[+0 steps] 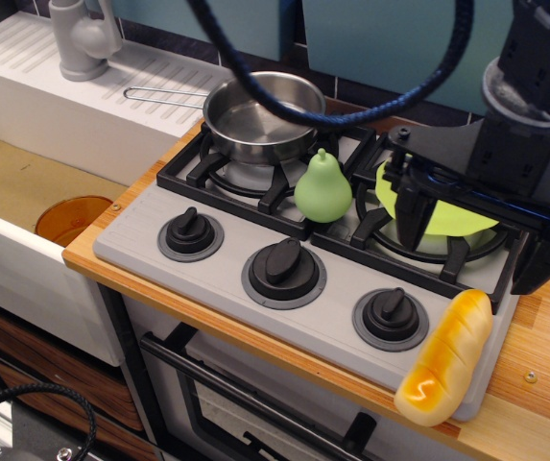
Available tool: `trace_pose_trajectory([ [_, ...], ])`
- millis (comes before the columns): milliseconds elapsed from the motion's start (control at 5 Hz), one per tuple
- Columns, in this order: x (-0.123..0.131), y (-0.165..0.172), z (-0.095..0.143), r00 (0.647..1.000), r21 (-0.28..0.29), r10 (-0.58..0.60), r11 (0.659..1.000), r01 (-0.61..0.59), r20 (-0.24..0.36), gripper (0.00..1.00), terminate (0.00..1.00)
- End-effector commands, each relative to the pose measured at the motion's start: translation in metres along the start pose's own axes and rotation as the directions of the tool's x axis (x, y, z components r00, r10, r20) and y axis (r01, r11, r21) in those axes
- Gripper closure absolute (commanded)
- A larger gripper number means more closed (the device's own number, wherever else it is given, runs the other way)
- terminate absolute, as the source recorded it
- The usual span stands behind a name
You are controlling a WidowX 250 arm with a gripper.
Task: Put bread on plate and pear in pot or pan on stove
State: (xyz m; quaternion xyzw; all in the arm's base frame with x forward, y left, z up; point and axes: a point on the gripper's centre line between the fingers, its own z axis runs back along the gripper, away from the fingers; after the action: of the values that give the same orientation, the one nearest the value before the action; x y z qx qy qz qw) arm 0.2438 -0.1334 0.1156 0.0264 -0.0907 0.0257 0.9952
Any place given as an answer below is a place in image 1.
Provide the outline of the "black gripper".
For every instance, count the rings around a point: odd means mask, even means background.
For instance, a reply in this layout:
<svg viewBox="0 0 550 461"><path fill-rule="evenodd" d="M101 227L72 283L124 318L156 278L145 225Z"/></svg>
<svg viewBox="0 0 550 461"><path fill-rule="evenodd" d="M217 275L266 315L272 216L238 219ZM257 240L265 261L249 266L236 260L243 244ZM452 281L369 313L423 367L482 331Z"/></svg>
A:
<svg viewBox="0 0 550 461"><path fill-rule="evenodd" d="M487 116L460 127L399 125L388 138L397 238L406 249L418 248L437 201L550 236L550 122ZM533 294L549 280L550 241L529 239L511 293Z"/></svg>

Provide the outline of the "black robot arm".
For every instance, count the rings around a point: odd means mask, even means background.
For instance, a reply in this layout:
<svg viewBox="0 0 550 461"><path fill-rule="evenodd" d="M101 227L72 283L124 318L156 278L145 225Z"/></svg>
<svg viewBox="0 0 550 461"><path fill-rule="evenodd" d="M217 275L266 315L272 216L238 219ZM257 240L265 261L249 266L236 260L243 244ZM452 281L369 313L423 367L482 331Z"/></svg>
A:
<svg viewBox="0 0 550 461"><path fill-rule="evenodd" d="M550 280L550 1L516 1L513 11L484 73L485 117L458 128L393 129L385 178L408 249L440 201L526 231L512 284L526 295Z"/></svg>

